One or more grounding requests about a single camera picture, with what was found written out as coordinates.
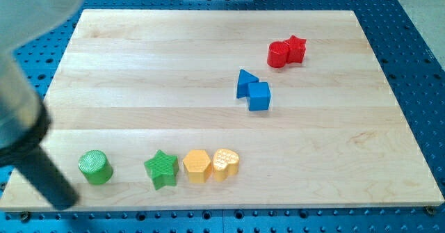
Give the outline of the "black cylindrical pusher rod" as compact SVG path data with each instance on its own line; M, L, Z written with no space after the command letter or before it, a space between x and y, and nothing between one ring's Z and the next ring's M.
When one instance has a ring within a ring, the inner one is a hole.
M78 201L74 187L40 146L26 153L15 167L53 208L69 209Z

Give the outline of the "black pusher tool mount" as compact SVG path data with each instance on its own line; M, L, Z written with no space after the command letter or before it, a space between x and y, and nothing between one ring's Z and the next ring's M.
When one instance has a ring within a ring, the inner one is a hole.
M46 136L51 118L45 105L40 102L40 111L37 120L14 143L1 148L1 167L20 166L30 163L48 165L49 158L40 147L42 139Z

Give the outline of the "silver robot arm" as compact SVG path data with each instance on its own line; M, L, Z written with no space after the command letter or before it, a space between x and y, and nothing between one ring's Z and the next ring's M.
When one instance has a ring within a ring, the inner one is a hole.
M83 1L1 0L1 165L16 167L57 210L79 197L40 147L51 118L13 50L62 24Z

